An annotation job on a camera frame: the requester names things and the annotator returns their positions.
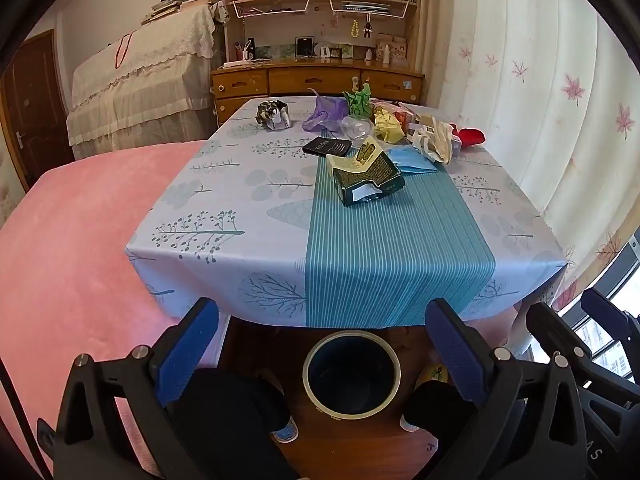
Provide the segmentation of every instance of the wooden door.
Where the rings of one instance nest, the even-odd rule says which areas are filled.
[[[11,138],[31,187],[46,171],[74,161],[53,54],[53,31],[22,44],[2,77]]]

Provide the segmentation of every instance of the blue face mask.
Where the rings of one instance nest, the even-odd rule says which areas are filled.
[[[433,163],[413,146],[397,146],[386,150],[386,154],[401,173],[431,173],[438,171]]]

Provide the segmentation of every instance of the yellow wrapper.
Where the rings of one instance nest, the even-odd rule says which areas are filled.
[[[396,119],[395,115],[388,112],[382,107],[376,107],[374,110],[376,117],[376,136],[389,144],[395,144],[404,139],[404,131],[402,124]]]

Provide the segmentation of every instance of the sneaker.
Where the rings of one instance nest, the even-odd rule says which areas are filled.
[[[280,384],[280,381],[271,370],[262,368],[254,374],[254,377],[267,381],[269,384],[275,386],[282,395],[284,395],[282,384]],[[284,428],[278,431],[271,431],[271,434],[281,444],[288,444],[289,442],[296,440],[298,438],[298,427],[296,425],[296,421],[293,420],[293,416],[289,417],[289,422]]]
[[[415,381],[414,391],[418,389],[418,386],[427,382],[427,381],[441,381],[446,383],[449,380],[449,373],[443,364],[431,364],[425,366],[424,369],[420,372],[417,380]],[[400,427],[408,431],[409,433],[414,433],[418,431],[420,428],[409,424],[406,420],[404,420],[404,415],[400,417]]]

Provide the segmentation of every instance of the wooden floor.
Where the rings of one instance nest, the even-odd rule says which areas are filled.
[[[251,374],[270,368],[282,382],[300,430],[281,445],[291,465],[311,480],[409,480],[432,455],[433,437],[407,433],[399,426],[402,404],[420,371],[437,354],[424,327],[372,330],[396,351],[402,366],[398,394],[382,412],[364,420],[333,420],[318,412],[302,384],[302,366],[312,346],[334,330],[278,328],[232,318],[219,367]]]

